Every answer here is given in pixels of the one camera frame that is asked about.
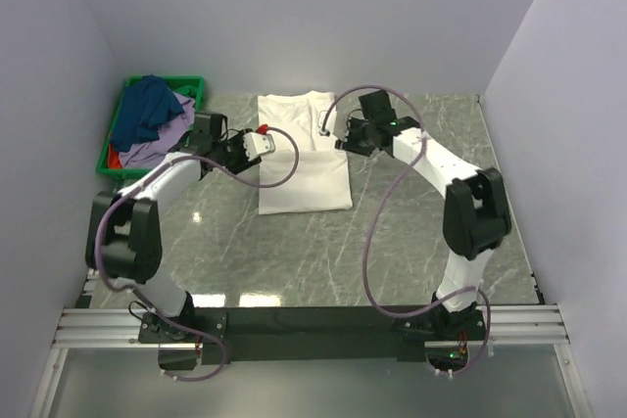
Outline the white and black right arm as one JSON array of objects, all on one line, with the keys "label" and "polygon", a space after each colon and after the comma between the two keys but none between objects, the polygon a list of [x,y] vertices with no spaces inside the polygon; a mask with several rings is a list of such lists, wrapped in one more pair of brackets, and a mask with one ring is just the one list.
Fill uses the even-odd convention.
[{"label": "white and black right arm", "polygon": [[345,131],[336,135],[337,149],[362,156],[382,151],[406,166],[390,191],[415,171],[444,200],[442,232],[449,255],[443,279],[428,306],[389,315],[422,320],[426,334],[438,339],[456,337],[476,318],[485,268],[512,228],[503,176],[496,168],[482,169],[439,144],[418,112],[398,116],[391,104],[396,91],[377,85],[357,90],[362,115],[349,118]]}]

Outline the white t-shirt with red print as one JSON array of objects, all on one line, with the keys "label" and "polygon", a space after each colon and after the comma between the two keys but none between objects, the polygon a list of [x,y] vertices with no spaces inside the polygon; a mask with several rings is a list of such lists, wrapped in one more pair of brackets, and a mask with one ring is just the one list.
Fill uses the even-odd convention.
[{"label": "white t-shirt with red print", "polygon": [[286,183],[259,191],[260,215],[353,207],[347,154],[335,148],[335,137],[319,134],[334,99],[331,92],[317,91],[258,98],[259,123],[289,134],[271,134],[276,150],[262,158],[260,182],[275,183],[295,170]]}]

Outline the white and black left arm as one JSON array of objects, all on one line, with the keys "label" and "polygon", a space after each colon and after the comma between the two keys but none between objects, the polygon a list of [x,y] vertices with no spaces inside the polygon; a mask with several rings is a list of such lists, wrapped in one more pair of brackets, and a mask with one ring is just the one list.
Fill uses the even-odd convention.
[{"label": "white and black left arm", "polygon": [[146,308],[146,328],[182,342],[198,333],[191,295],[161,268],[160,212],[215,168],[232,174],[275,149],[266,127],[227,131],[221,114],[199,114],[191,129],[141,179],[92,203],[85,260],[113,292],[128,291]]}]

